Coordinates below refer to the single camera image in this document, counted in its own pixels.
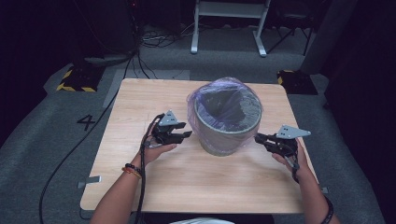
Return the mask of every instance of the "metal stand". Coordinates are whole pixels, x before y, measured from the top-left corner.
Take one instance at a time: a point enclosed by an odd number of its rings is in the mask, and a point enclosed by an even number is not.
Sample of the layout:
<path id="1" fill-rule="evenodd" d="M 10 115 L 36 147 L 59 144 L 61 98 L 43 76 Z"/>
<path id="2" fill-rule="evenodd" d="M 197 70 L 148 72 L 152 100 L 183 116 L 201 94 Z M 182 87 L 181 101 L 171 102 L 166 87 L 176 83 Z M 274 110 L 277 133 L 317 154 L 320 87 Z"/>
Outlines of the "metal stand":
<path id="1" fill-rule="evenodd" d="M 196 0 L 191 53 L 195 54 L 198 52 L 199 16 L 238 17 L 260 19 L 259 29 L 253 31 L 253 36 L 260 55 L 265 57 L 267 53 L 262 44 L 261 34 L 270 3 L 271 0 L 266 0 L 264 4 L 220 3 Z"/>

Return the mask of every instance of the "gray bucket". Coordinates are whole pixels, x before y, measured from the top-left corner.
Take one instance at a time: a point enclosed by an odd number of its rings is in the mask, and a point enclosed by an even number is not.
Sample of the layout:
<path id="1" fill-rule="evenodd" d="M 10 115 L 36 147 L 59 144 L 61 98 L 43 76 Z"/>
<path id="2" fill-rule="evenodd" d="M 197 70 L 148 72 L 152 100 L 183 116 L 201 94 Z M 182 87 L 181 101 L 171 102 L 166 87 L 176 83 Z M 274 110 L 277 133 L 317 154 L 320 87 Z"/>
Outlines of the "gray bucket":
<path id="1" fill-rule="evenodd" d="M 201 146 L 215 156 L 228 156 L 259 129 L 262 104 L 245 84 L 226 79 L 227 85 L 208 85 L 193 104 Z"/>

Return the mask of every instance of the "dark wall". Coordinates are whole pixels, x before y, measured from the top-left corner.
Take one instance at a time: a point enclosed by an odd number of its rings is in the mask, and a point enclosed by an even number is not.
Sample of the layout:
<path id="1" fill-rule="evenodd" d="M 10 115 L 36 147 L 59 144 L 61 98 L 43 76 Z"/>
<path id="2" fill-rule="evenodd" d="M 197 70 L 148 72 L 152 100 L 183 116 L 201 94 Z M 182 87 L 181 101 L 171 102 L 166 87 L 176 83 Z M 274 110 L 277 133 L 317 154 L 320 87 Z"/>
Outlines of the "dark wall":
<path id="1" fill-rule="evenodd" d="M 371 182 L 384 219 L 396 200 L 396 3 L 359 1 L 327 66 L 325 92 L 346 145 Z"/>
<path id="2" fill-rule="evenodd" d="M 0 146 L 44 99 L 48 77 L 67 64 L 47 10 L 37 1 L 1 2 Z"/>

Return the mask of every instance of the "black base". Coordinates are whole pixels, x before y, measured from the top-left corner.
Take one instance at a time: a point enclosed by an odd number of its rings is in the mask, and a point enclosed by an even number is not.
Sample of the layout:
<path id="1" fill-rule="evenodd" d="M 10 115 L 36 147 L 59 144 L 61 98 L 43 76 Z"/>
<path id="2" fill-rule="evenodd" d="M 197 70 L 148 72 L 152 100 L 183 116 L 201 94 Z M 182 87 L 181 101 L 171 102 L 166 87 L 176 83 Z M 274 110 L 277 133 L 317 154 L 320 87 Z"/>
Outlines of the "black base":
<path id="1" fill-rule="evenodd" d="M 168 224 L 198 217 L 213 217 L 236 224 L 275 223 L 273 216 L 270 214 L 144 213 L 143 215 L 147 224 Z"/>
<path id="2" fill-rule="evenodd" d="M 105 67 L 78 69 L 70 67 L 64 75 L 57 91 L 97 91 Z"/>
<path id="3" fill-rule="evenodd" d="M 318 95 L 310 76 L 301 71 L 281 70 L 276 76 L 277 82 L 285 88 L 287 94 Z"/>

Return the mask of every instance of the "wooden table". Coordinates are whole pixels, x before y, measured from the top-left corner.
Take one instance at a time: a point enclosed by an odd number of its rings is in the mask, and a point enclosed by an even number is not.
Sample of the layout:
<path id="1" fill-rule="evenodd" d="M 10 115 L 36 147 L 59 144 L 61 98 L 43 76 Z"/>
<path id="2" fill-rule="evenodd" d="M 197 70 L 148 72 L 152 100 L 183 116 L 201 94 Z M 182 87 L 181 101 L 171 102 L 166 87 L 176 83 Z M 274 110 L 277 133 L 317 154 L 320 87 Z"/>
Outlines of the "wooden table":
<path id="1" fill-rule="evenodd" d="M 187 122 L 187 96 L 204 81 L 124 79 L 95 158 L 91 175 L 102 182 L 87 185 L 80 206 L 94 210 L 121 174 L 121 167 L 139 149 L 141 138 L 158 114 L 172 109 Z M 298 127 L 285 90 L 280 85 L 249 84 L 260 97 L 260 133 L 277 133 L 282 124 Z M 146 168 L 143 211 L 191 213 L 302 213 L 299 186 L 286 167 L 252 139 L 231 156 L 204 151 L 196 134 Z M 134 210 L 137 208 L 136 192 Z"/>

